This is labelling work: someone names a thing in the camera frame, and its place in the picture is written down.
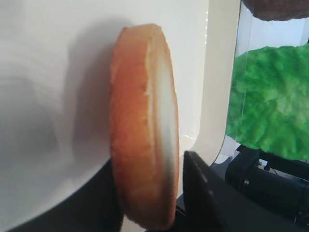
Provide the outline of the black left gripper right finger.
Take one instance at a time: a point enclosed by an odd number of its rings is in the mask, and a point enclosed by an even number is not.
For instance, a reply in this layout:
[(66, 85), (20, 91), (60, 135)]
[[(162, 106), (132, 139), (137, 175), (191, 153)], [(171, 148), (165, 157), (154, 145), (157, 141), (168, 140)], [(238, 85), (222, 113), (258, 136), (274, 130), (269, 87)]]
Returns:
[(194, 151), (185, 151), (183, 197), (191, 232), (301, 232), (226, 184)]

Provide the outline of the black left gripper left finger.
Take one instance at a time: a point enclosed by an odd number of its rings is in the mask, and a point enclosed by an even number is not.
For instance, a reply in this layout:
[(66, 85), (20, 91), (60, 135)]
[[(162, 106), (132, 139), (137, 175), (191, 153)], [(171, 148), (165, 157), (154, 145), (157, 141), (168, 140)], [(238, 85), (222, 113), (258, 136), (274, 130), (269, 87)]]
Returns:
[(108, 161), (78, 191), (12, 232), (119, 232), (124, 214)]

